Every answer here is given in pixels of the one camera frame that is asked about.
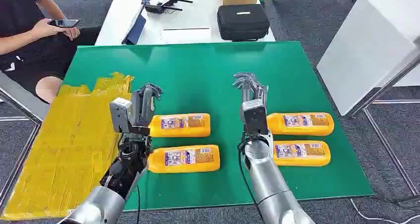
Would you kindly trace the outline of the person's left hand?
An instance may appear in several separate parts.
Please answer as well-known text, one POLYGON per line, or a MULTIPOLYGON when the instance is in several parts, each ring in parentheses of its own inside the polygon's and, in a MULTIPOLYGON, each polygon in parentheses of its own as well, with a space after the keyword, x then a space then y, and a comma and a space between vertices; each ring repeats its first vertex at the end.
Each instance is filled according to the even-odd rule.
POLYGON ((63 33, 66 35, 71 41, 75 40, 80 36, 80 30, 77 27, 72 28, 63 28, 63 33))

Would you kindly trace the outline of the person's right hand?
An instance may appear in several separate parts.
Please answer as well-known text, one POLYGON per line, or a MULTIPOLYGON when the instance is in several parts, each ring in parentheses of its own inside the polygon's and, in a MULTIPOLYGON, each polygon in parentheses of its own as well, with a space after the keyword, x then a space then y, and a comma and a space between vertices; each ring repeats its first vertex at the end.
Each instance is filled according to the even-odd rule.
POLYGON ((59 32, 64 31, 63 28, 49 25, 51 21, 52 20, 48 18, 44 18, 38 21, 30 32, 32 39, 37 40, 40 38, 53 36, 58 34, 59 32))

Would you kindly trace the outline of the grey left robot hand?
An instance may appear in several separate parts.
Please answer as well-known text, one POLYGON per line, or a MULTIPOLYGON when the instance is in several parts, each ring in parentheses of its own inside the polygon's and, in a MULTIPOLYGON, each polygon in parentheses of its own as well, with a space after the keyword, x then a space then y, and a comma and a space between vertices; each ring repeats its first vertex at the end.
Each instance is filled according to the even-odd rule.
POLYGON ((162 89, 153 83, 146 83, 131 93, 132 118, 134 126, 148 127, 154 116, 154 98, 160 100, 162 89))

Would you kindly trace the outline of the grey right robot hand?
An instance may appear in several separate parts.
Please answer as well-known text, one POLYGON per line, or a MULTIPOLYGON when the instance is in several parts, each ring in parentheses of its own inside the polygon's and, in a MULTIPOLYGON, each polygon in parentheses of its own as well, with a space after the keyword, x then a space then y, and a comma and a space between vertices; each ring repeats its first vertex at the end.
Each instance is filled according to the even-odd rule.
POLYGON ((250 72, 235 73, 233 78, 235 82, 232 85, 242 91, 242 102, 261 99, 262 104, 266 107, 268 85, 262 85, 250 72))

